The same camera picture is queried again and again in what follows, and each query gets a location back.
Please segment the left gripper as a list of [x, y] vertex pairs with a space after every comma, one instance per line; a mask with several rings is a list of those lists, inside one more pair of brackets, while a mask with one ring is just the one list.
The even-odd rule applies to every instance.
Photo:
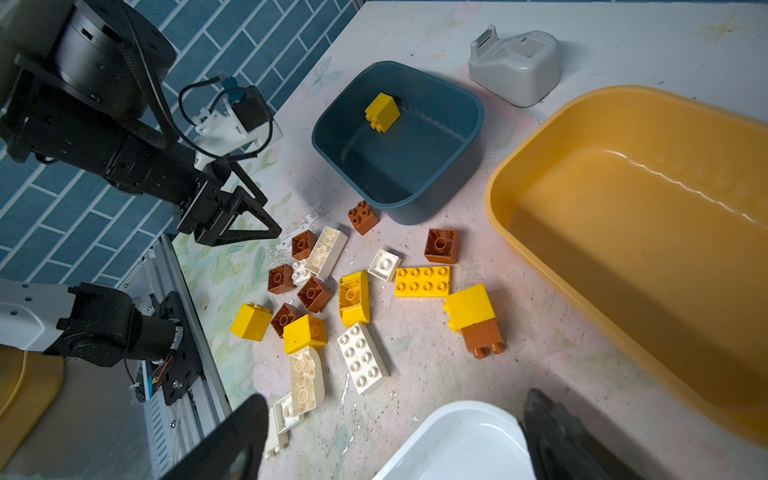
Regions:
[[[223, 186], [234, 174], [231, 191]], [[203, 246], [276, 239], [282, 228], [266, 211], [267, 198], [239, 162], [214, 160], [200, 172], [187, 200], [175, 208], [176, 230]]]

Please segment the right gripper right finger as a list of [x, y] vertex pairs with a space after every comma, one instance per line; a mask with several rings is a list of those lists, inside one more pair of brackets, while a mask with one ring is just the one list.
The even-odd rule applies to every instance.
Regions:
[[539, 389], [527, 393], [522, 429], [537, 479], [638, 479], [566, 407]]

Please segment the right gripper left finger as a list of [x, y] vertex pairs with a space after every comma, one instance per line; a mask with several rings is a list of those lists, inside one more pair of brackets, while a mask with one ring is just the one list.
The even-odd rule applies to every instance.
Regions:
[[163, 479], [257, 479], [269, 418], [266, 399], [251, 395]]

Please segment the yellow lego brick front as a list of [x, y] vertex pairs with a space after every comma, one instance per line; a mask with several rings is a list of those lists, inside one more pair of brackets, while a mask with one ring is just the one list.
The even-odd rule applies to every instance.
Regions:
[[272, 312], [253, 302], [247, 302], [241, 305], [230, 332], [238, 338], [261, 342], [270, 326]]

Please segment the cream 2x4 lego brick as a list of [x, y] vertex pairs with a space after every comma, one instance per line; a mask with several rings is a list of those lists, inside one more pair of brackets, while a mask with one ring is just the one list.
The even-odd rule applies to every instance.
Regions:
[[303, 286], [311, 276], [327, 280], [347, 240], [348, 237], [343, 232], [324, 227], [308, 258], [293, 262], [293, 283]]

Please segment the brown 2x2 lego brick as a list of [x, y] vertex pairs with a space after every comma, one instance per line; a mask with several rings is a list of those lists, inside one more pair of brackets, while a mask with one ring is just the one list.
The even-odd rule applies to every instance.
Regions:
[[365, 235], [379, 223], [379, 218], [365, 200], [351, 208], [347, 216], [354, 230], [360, 235]]

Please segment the small white 2x2 lego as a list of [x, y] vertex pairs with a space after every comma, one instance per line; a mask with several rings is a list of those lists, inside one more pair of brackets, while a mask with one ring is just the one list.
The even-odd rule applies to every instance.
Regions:
[[389, 251], [379, 249], [368, 267], [368, 273], [382, 281], [391, 282], [402, 259]]

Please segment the yellow square lego brick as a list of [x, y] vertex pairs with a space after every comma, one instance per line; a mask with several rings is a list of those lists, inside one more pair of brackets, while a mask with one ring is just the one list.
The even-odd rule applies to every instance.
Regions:
[[400, 111], [394, 98], [385, 93], [379, 93], [365, 109], [366, 120], [379, 133], [386, 133], [399, 117]]

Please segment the brown upturned lego brick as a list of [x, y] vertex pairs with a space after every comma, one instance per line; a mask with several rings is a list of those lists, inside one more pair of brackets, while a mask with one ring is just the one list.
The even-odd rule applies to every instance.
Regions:
[[458, 253], [459, 236], [456, 230], [429, 230], [424, 249], [424, 256], [429, 262], [454, 265], [458, 261]]

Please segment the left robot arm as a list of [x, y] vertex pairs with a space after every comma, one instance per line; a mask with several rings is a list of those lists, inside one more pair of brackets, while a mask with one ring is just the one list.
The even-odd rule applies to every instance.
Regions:
[[[234, 147], [203, 148], [175, 124], [161, 82], [176, 54], [122, 1], [19, 1], [1, 21], [1, 136], [9, 156], [64, 162], [131, 195], [173, 204], [205, 246], [273, 239], [281, 229]], [[175, 353], [176, 316], [146, 316], [120, 290], [3, 280], [1, 341], [111, 367]]]

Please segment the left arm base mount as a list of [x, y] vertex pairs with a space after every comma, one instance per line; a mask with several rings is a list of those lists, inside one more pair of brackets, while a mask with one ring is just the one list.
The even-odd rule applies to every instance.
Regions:
[[171, 291], [162, 301], [149, 295], [152, 311], [140, 317], [138, 340], [128, 358], [160, 361], [160, 370], [152, 372], [167, 406], [180, 400], [203, 373], [189, 318], [178, 292]]

